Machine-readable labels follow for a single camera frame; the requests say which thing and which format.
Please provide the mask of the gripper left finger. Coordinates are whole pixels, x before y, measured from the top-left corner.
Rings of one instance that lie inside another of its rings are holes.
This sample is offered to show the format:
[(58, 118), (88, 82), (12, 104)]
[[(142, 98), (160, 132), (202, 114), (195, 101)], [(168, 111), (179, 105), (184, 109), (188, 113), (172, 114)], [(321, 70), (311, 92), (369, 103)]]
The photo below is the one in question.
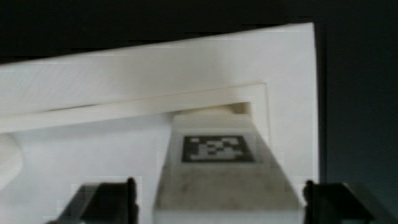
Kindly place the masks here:
[(81, 185), (56, 219), (46, 224), (138, 224), (135, 179)]

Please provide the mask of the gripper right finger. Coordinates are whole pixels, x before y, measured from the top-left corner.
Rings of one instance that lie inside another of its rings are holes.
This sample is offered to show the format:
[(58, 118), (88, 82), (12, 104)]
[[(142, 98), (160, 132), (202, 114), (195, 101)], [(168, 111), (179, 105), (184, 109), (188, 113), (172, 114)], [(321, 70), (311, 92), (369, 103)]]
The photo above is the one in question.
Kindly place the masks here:
[(359, 184), (305, 182), (303, 224), (398, 224), (373, 193)]

